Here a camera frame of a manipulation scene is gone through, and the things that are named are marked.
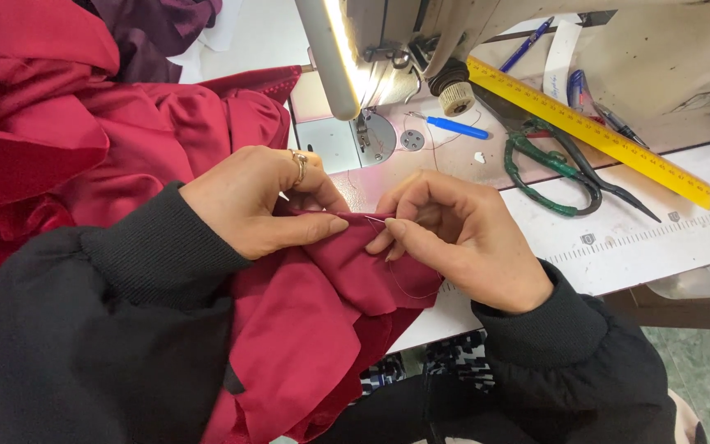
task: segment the hand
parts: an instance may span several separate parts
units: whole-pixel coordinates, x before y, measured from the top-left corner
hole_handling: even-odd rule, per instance
[[[533,310],[552,283],[511,218],[498,190],[419,171],[380,199],[377,213],[396,212],[366,246],[371,254],[396,244],[434,268],[473,300],[510,314]]]
[[[291,151],[247,146],[180,188],[180,195],[218,236],[252,261],[281,248],[308,245],[344,231],[349,223],[329,213],[273,217],[279,192],[295,208],[350,209],[322,170],[320,157],[303,154],[308,167],[295,187],[300,169]]]

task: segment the burgundy fabric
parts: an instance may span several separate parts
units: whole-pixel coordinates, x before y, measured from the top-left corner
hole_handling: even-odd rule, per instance
[[[205,27],[212,28],[222,7],[222,0],[74,1],[106,23],[120,57],[110,80],[128,83],[177,83],[182,67],[166,57],[182,54]]]
[[[0,265],[28,238],[74,224],[70,213],[111,225],[233,149],[286,146],[281,103],[299,66],[206,88],[104,81],[117,70],[111,35],[82,8],[0,0]]]
[[[109,226],[242,146],[286,147],[281,103],[299,66],[197,86],[105,81],[117,71],[117,47],[89,12],[0,0],[0,265],[40,232]],[[231,363],[246,390],[222,391],[206,443],[317,436],[360,395],[360,371],[434,303],[436,273],[371,257],[380,222],[341,216],[344,233],[236,276]]]
[[[366,254],[380,222],[339,216],[346,231],[263,257],[233,280],[230,363],[245,391],[221,393],[204,444],[315,438],[360,397],[360,372],[434,305],[437,272]]]

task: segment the sewing machine light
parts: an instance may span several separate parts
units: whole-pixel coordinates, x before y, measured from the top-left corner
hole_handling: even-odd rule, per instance
[[[359,66],[339,0],[295,0],[295,4],[317,61],[330,111],[339,120],[354,119],[360,113],[370,72]]]

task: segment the black sleeve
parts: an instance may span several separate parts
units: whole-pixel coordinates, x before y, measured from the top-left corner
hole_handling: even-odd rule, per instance
[[[0,443],[197,443],[249,265],[178,193],[108,229],[60,228],[0,268]]]
[[[542,265],[555,290],[541,307],[511,316],[473,303],[503,410],[539,442],[674,442],[675,404],[656,349]]]

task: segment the woman's left hand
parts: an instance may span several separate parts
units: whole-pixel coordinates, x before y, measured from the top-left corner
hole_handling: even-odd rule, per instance
[[[303,180],[290,150],[247,146],[180,188],[192,210],[243,257],[255,260],[286,247],[308,245],[344,231],[349,223],[330,213],[273,217],[279,192],[295,208],[349,212],[344,197],[314,153]]]

